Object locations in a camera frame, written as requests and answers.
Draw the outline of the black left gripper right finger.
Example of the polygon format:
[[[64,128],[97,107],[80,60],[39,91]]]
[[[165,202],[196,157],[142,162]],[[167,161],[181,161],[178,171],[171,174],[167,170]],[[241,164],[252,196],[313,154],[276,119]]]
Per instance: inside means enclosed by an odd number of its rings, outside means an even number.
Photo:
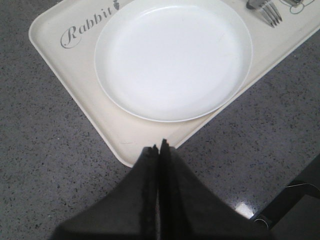
[[[160,236],[163,240],[271,240],[265,227],[215,196],[162,141],[159,155]]]

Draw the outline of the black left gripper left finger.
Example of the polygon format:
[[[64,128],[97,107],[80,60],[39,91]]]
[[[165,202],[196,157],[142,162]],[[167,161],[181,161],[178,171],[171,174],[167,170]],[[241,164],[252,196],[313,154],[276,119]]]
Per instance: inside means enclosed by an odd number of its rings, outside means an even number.
[[[106,197],[61,223],[51,239],[156,239],[158,163],[158,148],[143,148],[131,171]]]

